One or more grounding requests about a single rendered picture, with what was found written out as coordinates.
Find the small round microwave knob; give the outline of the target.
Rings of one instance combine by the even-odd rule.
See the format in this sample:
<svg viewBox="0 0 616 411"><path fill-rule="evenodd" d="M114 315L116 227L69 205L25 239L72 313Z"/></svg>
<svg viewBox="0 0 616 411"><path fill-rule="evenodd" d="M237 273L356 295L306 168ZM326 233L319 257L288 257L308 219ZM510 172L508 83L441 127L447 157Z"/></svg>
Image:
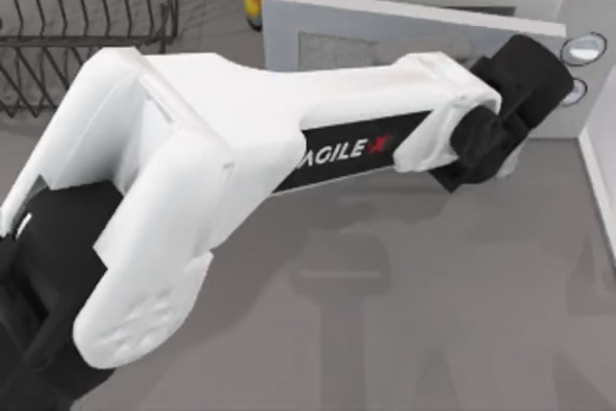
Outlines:
<svg viewBox="0 0 616 411"><path fill-rule="evenodd" d="M588 86L582 79L575 78L573 81L574 86L567 96L563 99L562 105L565 107L576 105L580 102L588 92Z"/></svg>

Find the large round microwave knob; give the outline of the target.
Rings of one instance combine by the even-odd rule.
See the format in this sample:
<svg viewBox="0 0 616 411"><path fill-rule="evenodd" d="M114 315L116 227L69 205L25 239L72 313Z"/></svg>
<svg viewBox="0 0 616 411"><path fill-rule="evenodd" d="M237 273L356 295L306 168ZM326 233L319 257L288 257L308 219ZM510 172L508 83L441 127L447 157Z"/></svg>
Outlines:
<svg viewBox="0 0 616 411"><path fill-rule="evenodd" d="M607 48L607 40L595 32L568 39L562 46L560 58L571 66L584 66L597 61Z"/></svg>

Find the pale microwave door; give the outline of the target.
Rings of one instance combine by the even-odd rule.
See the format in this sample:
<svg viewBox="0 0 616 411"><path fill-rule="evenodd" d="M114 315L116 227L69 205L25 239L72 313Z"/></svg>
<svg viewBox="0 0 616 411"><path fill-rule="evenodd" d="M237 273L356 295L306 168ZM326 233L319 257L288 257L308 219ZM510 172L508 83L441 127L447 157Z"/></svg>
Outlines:
<svg viewBox="0 0 616 411"><path fill-rule="evenodd" d="M369 42L371 61L442 51L457 60L491 55L512 36L538 40L556 53L567 37L559 23L384 0L264 0L265 65L300 69L300 37Z"/></svg>

